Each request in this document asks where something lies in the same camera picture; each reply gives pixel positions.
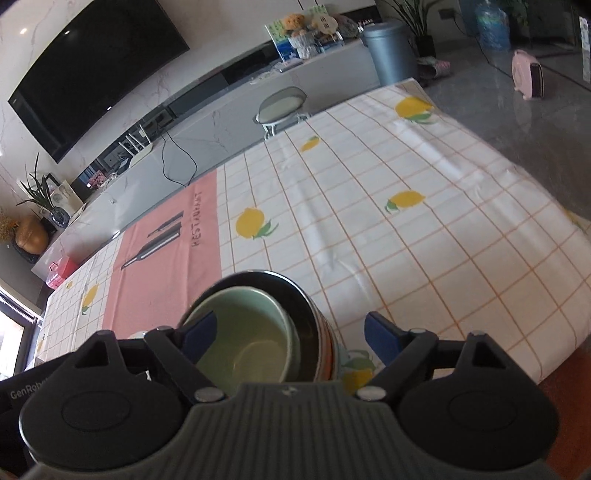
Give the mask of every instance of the gray trash can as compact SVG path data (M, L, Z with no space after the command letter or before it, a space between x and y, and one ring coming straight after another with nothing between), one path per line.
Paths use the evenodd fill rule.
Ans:
M417 59L410 46L410 30L398 20L368 25L362 35L378 72L380 85L391 85L414 77L418 80Z

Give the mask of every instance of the lemon print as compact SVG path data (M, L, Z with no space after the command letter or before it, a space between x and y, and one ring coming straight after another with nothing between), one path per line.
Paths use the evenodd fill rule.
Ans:
M314 148L319 143L320 143L320 138L318 138L317 136L310 137L308 139L308 141L301 146L300 151L302 153L303 152L307 152L308 150L311 150L312 148Z
M95 286L91 287L88 292L86 292L86 295L84 296L84 299L82 300L82 315L86 315L86 312L90 308L90 304L92 303L92 301L96 297L96 292L98 291L98 289L99 289L99 286L95 285Z
M564 207L562 207L562 210L564 211L564 213L566 214L566 216L570 219L570 221L573 223L573 225L579 227L583 231L583 233L584 233L585 232L585 229L579 223L579 220L576 217L576 215L573 212L571 212L570 210L567 210Z
M343 374L341 378L343 387L349 395L353 395L357 390L363 387L374 377L373 370L366 368L364 370L357 370Z
M394 195L388 200L386 204L386 211L388 213L397 212L402 208L409 208L418 205L425 199L425 195L421 195L414 190L407 190Z
M402 118L418 124L427 124L431 117L429 110L433 105L417 97L408 97L398 102L395 110Z
M348 371L341 376L341 380L347 393L352 395L374 377L376 366L366 350L350 350L348 353L352 358L343 365Z
M265 223L265 214L257 208L245 209L236 220L236 233L244 238L262 238L271 235L279 225L271 229L271 221Z

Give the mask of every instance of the pink space heater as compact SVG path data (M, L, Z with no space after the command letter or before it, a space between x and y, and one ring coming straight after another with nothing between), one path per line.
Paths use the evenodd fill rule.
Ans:
M515 50L511 64L515 90L523 93L524 100L544 96L544 76L536 58L524 50Z

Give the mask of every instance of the wine bottle print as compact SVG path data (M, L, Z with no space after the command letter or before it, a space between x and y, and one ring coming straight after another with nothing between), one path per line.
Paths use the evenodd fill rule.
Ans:
M136 254L136 256L130 258L127 262L121 265L121 270L129 267L134 262L138 262L140 260L143 260L144 258L148 258L150 255L156 253L162 247L168 245L171 242L174 242L180 236L181 222L177 223L169 230L166 230L164 233L161 233L156 238L150 240L141 249L139 249L139 252Z

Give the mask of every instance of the white grid tablecloth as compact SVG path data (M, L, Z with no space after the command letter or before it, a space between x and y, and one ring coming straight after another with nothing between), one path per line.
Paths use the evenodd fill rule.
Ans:
M264 268L292 278L349 350L371 351L370 310L443 339L484 330L539 382L590 332L589 224L436 108L424 123L401 118L395 107L409 96L431 103L415 82L381 88L219 167L222 275ZM386 208L407 190L424 200ZM271 222L268 236L240 235L245 209ZM50 297L41 359L100 329L120 241ZM372 352L371 360L379 366Z

